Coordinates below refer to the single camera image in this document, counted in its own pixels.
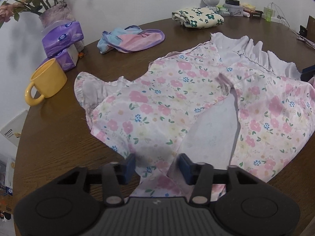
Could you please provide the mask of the blue pink purple garment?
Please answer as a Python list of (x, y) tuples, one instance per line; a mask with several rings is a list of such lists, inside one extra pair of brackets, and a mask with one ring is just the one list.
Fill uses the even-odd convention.
[(112, 49), (122, 53), (133, 53), (154, 47), (165, 40), (165, 35), (158, 29), (142, 30), (139, 26), (115, 28), (111, 32), (103, 31), (97, 44), (101, 54)]

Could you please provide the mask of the lower purple tissue pack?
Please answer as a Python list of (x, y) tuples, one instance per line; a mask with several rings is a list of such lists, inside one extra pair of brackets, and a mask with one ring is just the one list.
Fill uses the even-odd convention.
[(71, 45), (59, 53), (56, 53), (55, 55), (48, 57), (42, 61), (42, 63), (38, 66), (38, 68), (47, 62), (48, 60), (55, 58), (56, 61), (59, 63), (60, 67), (64, 72), (70, 71), (73, 68), (76, 67), (77, 61), (79, 59), (79, 53), (75, 47), (75, 45)]

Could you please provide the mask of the grey tin box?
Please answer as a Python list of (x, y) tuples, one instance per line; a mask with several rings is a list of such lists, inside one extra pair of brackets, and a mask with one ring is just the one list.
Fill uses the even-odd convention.
[(224, 3), (223, 7), (228, 10), (230, 16), (232, 17), (242, 17), (244, 15), (244, 7), (242, 6)]

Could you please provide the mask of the black charger block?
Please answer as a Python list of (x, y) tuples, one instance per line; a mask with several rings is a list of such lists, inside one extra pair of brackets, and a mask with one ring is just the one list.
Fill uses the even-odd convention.
[(239, 0), (225, 0), (226, 4), (233, 5), (233, 6), (239, 6), (240, 1)]

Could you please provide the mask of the yellow sticky note stack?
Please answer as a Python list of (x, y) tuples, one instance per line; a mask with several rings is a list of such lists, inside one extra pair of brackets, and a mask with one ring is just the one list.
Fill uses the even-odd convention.
[(256, 7), (251, 4), (242, 3), (241, 6), (244, 7), (245, 10), (251, 10), (251, 11), (256, 10)]

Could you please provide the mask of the white power strip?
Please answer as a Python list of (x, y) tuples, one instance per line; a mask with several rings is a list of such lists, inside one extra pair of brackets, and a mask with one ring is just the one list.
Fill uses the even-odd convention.
[(286, 21), (286, 19), (281, 18), (281, 16), (268, 17), (266, 14), (262, 14), (262, 18), (267, 22), (280, 23), (282, 25), (289, 26), (289, 23)]

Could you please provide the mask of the pink floral baby dress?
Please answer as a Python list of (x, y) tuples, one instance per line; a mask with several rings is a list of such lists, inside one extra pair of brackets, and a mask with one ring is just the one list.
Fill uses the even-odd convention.
[(74, 92), (91, 134), (136, 156), (134, 197), (189, 197), (181, 153), (267, 182), (302, 150), (314, 133), (314, 80), (301, 81), (294, 63), (262, 46), (215, 33), (151, 62), (134, 81), (77, 75)]

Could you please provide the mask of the green white small boxes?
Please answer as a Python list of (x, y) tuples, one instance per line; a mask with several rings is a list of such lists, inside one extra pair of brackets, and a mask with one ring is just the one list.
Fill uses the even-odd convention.
[(217, 13), (223, 17), (230, 16), (229, 10), (223, 6), (217, 6)]

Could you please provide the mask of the purple tissue pack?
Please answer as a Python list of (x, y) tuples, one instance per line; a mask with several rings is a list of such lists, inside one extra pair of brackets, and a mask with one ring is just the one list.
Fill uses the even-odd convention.
[(56, 55), (83, 38), (78, 21), (59, 20), (42, 31), (42, 44), (47, 57)]
[(71, 45), (59, 53), (56, 53), (55, 55), (48, 57), (42, 61), (42, 63), (38, 66), (38, 68), (47, 62), (48, 60), (55, 58), (56, 61), (59, 63), (60, 67), (64, 72), (70, 71), (73, 68), (76, 67), (77, 61), (79, 59), (79, 53), (75, 47), (75, 45)]

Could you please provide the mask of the upper purple tissue pack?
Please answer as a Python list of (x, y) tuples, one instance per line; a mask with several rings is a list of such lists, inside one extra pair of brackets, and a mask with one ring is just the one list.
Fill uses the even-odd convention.
[(78, 21), (59, 20), (42, 31), (42, 44), (47, 57), (56, 55), (83, 38)]

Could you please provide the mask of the green spray bottle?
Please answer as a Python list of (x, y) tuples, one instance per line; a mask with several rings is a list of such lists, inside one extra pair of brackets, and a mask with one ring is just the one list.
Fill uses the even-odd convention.
[(263, 14), (262, 14), (262, 18), (267, 21), (267, 22), (271, 22), (271, 19), (273, 17), (274, 11), (272, 9), (272, 3), (269, 3), (267, 6), (264, 7), (263, 9)]

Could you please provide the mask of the dark red box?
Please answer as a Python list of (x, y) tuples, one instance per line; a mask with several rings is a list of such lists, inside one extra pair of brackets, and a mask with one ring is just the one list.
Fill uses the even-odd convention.
[(248, 12), (250, 13), (250, 18), (261, 18), (262, 17), (262, 14), (263, 14), (263, 11), (251, 11), (251, 10), (243, 10), (243, 14), (244, 12)]

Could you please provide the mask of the cream green-flower folded cloth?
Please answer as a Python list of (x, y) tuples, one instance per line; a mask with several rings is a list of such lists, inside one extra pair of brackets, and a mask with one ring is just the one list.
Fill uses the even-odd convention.
[(186, 28), (206, 29), (224, 23), (224, 18), (207, 7), (192, 7), (172, 12), (172, 19)]

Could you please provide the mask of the yellow ceramic mug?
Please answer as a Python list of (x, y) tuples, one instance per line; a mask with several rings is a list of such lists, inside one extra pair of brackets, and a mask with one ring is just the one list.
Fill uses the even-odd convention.
[[(55, 58), (40, 65), (32, 74), (30, 83), (25, 90), (25, 102), (29, 106), (40, 104), (44, 99), (56, 95), (66, 84), (67, 76)], [(33, 98), (31, 91), (36, 88), (40, 94)]]

